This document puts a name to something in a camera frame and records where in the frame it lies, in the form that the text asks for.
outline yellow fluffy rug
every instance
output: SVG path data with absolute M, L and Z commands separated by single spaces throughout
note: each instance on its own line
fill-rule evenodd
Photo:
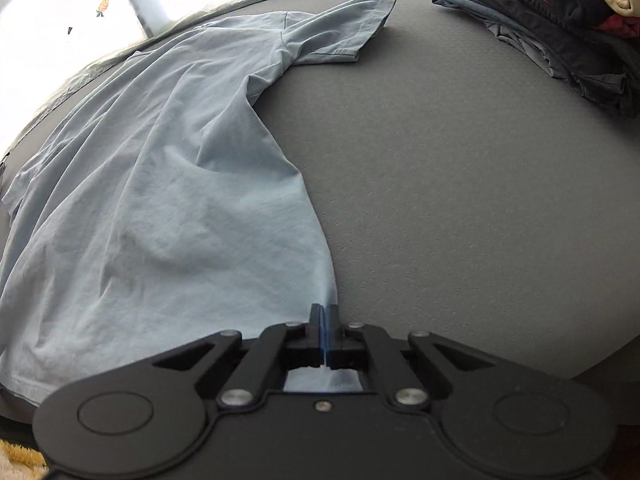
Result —
M 0 480 L 39 480 L 46 472 L 40 453 L 0 440 Z

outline silver screw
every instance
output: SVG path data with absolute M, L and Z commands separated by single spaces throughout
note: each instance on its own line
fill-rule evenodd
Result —
M 254 400 L 254 396 L 247 390 L 236 388 L 234 390 L 227 390 L 222 394 L 220 400 L 227 406 L 239 407 L 251 404 Z
M 318 402 L 314 404 L 314 408 L 319 412 L 330 412 L 332 407 L 332 403 L 328 400 L 318 400 Z
M 429 399 L 427 392 L 418 388 L 403 388 L 396 392 L 396 400 L 405 406 L 417 406 Z

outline shirt sleeve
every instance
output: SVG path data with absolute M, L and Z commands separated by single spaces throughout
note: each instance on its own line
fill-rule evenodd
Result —
M 294 64 L 356 61 L 382 27 L 396 0 L 351 0 L 320 12 L 288 12 L 282 41 Z

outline t-shirt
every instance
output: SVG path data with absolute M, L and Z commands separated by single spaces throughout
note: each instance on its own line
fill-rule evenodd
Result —
M 356 61 L 394 3 L 206 23 L 133 54 L 80 102 L 2 199 L 0 383 L 40 403 L 219 330 L 252 338 L 335 303 L 303 178 L 252 105 L 293 64 Z M 353 379 L 318 377 L 320 389 Z

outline carrot drawing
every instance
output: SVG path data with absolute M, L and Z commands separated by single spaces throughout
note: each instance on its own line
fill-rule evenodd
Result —
M 95 17 L 98 18 L 99 16 L 104 16 L 103 12 L 107 10 L 107 7 L 109 7 L 109 0 L 103 0 L 98 6 L 97 14 L 95 15 Z

